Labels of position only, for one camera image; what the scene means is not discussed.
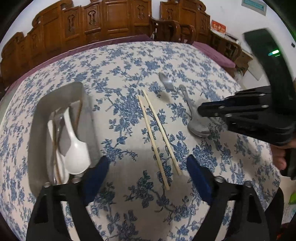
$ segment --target human hand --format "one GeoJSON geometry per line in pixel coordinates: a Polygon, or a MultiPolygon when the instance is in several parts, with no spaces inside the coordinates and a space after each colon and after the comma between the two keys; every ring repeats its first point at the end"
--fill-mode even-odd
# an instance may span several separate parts
{"type": "Polygon", "coordinates": [[[274,165],[279,170],[285,170],[287,167],[287,163],[285,160],[286,149],[296,148],[296,138],[294,138],[285,146],[270,145],[270,148],[272,152],[272,159],[274,161],[274,165]]]}

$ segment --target purple cushion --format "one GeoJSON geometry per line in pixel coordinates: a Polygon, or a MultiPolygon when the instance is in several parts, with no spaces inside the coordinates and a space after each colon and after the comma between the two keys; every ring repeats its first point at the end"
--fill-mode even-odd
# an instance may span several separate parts
{"type": "Polygon", "coordinates": [[[221,67],[235,68],[235,63],[234,62],[232,62],[230,59],[225,57],[223,54],[221,54],[218,51],[214,50],[209,45],[199,43],[199,42],[193,42],[192,46],[199,49],[201,52],[203,52],[206,56],[208,56],[209,58],[214,60],[221,67]]]}

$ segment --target red poster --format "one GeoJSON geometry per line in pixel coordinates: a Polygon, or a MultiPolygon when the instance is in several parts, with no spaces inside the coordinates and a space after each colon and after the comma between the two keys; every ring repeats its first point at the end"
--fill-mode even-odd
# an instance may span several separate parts
{"type": "Polygon", "coordinates": [[[216,32],[224,35],[225,32],[226,32],[226,26],[212,20],[211,30],[216,31],[216,32]]]}

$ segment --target tablecloth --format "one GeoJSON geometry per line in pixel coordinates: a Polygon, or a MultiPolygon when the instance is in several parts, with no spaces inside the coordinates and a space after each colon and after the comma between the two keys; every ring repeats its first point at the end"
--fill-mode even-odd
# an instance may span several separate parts
{"type": "MultiPolygon", "coordinates": [[[[190,111],[182,96],[158,79],[164,72],[175,86],[184,84],[196,103],[222,100],[240,86],[196,48],[170,42],[134,42],[103,46],[58,60],[27,77],[12,98],[1,123],[0,211],[20,240],[25,240],[36,197],[28,184],[28,141],[34,109],[41,97],[73,81],[91,96],[99,149],[110,159],[103,187],[87,210],[104,240],[189,241],[208,210],[186,170],[193,154],[202,166],[228,182],[251,180],[264,209],[279,186],[269,144],[208,122],[210,136],[187,130],[190,111]],[[160,182],[137,95],[145,89],[166,130],[183,172],[178,176],[159,127],[144,105],[170,184],[160,182]]],[[[222,229],[230,222],[226,209],[222,229]]],[[[65,221],[73,222],[65,206],[65,221]]]]}

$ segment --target bolt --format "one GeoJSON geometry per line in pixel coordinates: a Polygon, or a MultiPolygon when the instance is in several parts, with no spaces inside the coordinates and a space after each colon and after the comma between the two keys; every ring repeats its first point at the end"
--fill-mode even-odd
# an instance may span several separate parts
{"type": "Polygon", "coordinates": [[[253,185],[252,185],[252,183],[251,183],[250,181],[245,181],[245,182],[244,182],[244,185],[245,185],[246,187],[248,187],[248,188],[253,187],[253,185]]]}
{"type": "Polygon", "coordinates": [[[78,183],[81,181],[81,178],[80,177],[74,177],[72,178],[72,183],[78,183]]]}
{"type": "Polygon", "coordinates": [[[51,186],[51,183],[50,182],[46,182],[46,183],[44,183],[44,185],[43,185],[45,188],[48,188],[48,187],[50,187],[51,186]]]}
{"type": "Polygon", "coordinates": [[[224,177],[222,177],[222,176],[216,176],[216,177],[215,177],[215,181],[216,181],[216,182],[219,182],[219,183],[223,183],[223,182],[225,181],[225,179],[224,179],[224,177]]]}

